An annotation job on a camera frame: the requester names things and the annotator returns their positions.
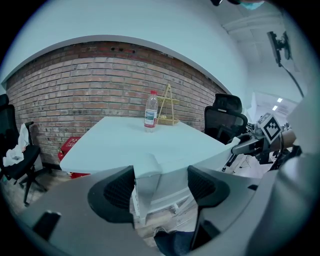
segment brick wall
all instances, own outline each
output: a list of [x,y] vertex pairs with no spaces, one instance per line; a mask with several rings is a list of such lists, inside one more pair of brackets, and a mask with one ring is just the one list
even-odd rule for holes
[[172,86],[175,115],[204,129],[204,109],[224,91],[198,70],[156,50],[121,42],[89,42],[51,51],[7,81],[18,127],[34,121],[43,162],[58,164],[59,147],[105,116],[143,117],[150,90]]

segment bottle label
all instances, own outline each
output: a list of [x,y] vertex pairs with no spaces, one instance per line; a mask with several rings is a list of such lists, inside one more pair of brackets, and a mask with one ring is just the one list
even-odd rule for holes
[[145,110],[144,115],[144,125],[146,127],[155,127],[156,125],[156,118],[157,118],[157,110]]

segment white cloth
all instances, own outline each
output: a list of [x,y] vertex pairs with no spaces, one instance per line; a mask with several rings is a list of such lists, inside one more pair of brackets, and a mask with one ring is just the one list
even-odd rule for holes
[[25,151],[26,146],[29,145],[29,133],[26,125],[23,123],[20,128],[20,135],[18,138],[18,145],[14,149],[9,149],[6,152],[6,156],[3,158],[3,166],[12,166],[14,164],[20,163],[24,159],[23,151]]

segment black office chair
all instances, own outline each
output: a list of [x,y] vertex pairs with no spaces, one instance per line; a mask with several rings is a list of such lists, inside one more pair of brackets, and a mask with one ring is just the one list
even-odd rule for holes
[[242,112],[242,103],[240,98],[230,94],[216,93],[215,101],[212,106],[219,107],[223,110],[232,110],[237,113]]
[[2,94],[0,95],[0,108],[2,106],[8,105],[9,104],[9,98],[8,95]]
[[246,129],[248,119],[241,112],[242,104],[237,96],[217,93],[213,105],[204,110],[204,133],[228,144]]
[[16,180],[14,183],[16,184],[18,179],[27,174],[27,177],[19,183],[22,188],[24,187],[23,184],[26,183],[23,199],[25,206],[29,205],[27,203],[27,196],[32,182],[37,184],[42,191],[47,191],[44,186],[36,181],[36,177],[46,171],[46,169],[44,168],[35,172],[34,163],[40,153],[40,148],[36,145],[33,145],[31,140],[30,126],[33,123],[34,122],[25,123],[29,133],[29,145],[23,152],[24,159],[19,163],[4,167],[3,157],[6,156],[9,149],[13,149],[18,144],[19,132],[16,125],[15,107],[8,104],[0,106],[0,180],[3,175],[5,175],[8,180]]

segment chair headrest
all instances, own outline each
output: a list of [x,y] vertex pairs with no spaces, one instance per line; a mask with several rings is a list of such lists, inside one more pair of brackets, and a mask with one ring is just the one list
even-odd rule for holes
[[8,105],[9,104],[9,98],[8,95],[2,94],[0,95],[0,107]]
[[223,110],[232,110],[237,113],[242,112],[242,103],[240,98],[230,94],[216,93],[215,101],[212,106]]

